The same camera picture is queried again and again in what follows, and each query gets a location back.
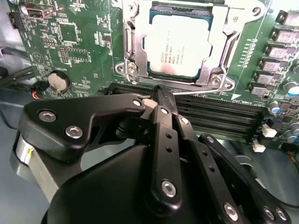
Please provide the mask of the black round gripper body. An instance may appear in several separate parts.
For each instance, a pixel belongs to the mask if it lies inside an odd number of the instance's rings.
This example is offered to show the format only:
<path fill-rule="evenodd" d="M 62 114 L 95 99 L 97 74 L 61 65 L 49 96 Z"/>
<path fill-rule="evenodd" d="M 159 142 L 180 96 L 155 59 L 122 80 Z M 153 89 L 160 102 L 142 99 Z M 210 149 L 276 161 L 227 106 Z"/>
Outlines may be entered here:
<path fill-rule="evenodd" d="M 181 161 L 182 205 L 169 217 L 158 216 L 148 194 L 152 151 L 129 147 L 65 182 L 53 197 L 47 224 L 224 224 L 203 178 Z"/>

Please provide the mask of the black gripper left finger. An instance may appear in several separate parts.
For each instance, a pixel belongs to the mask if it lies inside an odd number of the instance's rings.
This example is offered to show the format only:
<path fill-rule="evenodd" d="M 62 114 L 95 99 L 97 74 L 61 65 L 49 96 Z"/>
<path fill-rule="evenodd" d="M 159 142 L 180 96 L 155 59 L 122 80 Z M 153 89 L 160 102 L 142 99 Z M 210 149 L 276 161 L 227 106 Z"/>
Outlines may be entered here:
<path fill-rule="evenodd" d="M 146 146 L 153 153 L 148 196 L 154 210 L 176 211 L 182 204 L 178 132 L 163 89 L 31 102 L 23 108 L 14 154 L 51 203 L 72 177 Z"/>

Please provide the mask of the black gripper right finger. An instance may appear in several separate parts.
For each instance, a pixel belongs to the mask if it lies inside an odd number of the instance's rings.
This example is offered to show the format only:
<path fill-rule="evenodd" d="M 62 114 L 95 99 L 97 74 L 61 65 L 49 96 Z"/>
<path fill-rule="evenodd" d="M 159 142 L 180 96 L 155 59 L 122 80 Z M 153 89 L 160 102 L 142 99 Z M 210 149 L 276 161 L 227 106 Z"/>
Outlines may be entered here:
<path fill-rule="evenodd" d="M 212 224 L 290 224 L 287 211 L 216 138 L 199 137 L 190 122 L 179 115 L 172 93 L 163 89 L 163 105 L 175 119 L 181 142 L 200 170 L 206 187 Z"/>

